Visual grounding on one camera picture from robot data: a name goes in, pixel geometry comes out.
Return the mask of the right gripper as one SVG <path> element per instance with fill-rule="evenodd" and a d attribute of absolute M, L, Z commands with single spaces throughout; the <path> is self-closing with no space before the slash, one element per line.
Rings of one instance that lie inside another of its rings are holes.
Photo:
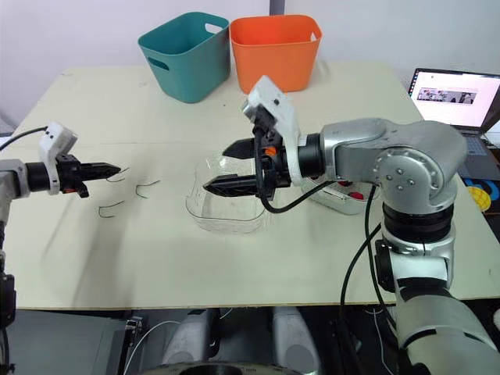
<path fill-rule="evenodd" d="M 256 195 L 273 200 L 275 190 L 291 186 L 283 138 L 271 127 L 269 120 L 255 119 L 254 137 L 234 141 L 223 150 L 233 159 L 254 159 L 255 175 L 237 174 L 214 177 L 203 188 L 220 197 Z"/>

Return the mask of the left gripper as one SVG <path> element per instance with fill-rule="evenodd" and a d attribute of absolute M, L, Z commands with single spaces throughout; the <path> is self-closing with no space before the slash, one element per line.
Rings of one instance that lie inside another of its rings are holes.
<path fill-rule="evenodd" d="M 55 160 L 59 190 L 63 194 L 76 193 L 80 198 L 88 198 L 89 192 L 84 181 L 88 178 L 90 164 L 81 163 L 73 155 L 59 154 Z"/>

